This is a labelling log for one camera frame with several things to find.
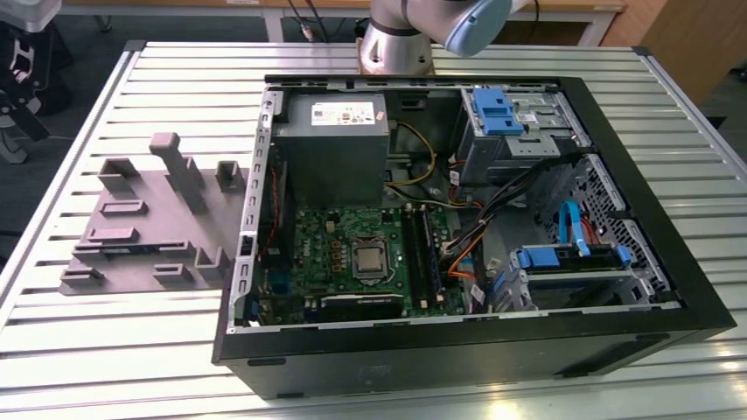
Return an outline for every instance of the power supply label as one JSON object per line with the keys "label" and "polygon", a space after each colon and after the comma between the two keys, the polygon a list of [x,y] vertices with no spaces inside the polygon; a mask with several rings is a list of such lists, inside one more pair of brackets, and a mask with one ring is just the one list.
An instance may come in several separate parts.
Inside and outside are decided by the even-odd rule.
{"label": "power supply label", "polygon": [[317,102],[313,125],[374,125],[374,102]]}

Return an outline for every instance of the metal workbench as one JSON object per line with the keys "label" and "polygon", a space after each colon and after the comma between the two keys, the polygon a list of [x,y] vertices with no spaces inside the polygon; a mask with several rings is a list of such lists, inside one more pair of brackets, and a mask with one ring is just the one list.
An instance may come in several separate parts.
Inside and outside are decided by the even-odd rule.
{"label": "metal workbench", "polygon": [[126,52],[0,277],[0,418],[599,418],[747,415],[747,168],[654,59],[630,49],[495,47],[439,74],[586,78],[741,324],[598,378],[266,402],[211,365],[221,291],[65,297],[106,157],[162,167],[177,131],[198,166],[251,161],[266,74],[357,72],[355,45],[151,43]]}

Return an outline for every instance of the wooden table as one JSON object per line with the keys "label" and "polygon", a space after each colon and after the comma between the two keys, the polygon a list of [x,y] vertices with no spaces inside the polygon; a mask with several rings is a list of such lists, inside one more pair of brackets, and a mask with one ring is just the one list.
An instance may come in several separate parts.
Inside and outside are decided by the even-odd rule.
{"label": "wooden table", "polygon": [[[294,0],[302,16],[311,17],[306,1]],[[367,18],[370,0],[314,0],[325,18]],[[579,46],[598,46],[615,15],[625,11],[622,0],[539,0],[542,22],[587,23]],[[257,16],[266,20],[270,42],[283,42],[283,18],[294,17],[287,0],[65,0],[61,14],[93,16]],[[530,2],[509,20],[533,21]]]}

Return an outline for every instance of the cpu socket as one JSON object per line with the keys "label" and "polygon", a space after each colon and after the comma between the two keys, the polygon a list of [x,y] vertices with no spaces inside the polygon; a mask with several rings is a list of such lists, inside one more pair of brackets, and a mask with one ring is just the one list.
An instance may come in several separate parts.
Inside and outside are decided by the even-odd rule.
{"label": "cpu socket", "polygon": [[378,237],[357,238],[351,243],[353,277],[367,286],[387,281],[389,252],[387,243]]}

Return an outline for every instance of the ram slot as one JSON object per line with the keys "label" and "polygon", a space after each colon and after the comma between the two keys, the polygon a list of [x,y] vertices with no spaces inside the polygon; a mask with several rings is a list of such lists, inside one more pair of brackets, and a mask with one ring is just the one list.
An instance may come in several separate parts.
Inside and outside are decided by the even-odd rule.
{"label": "ram slot", "polygon": [[426,309],[429,304],[433,305],[443,301],[443,297],[439,294],[442,279],[439,276],[438,254],[435,252],[427,211],[425,209],[414,208],[413,206],[403,208],[402,230],[413,305]]}

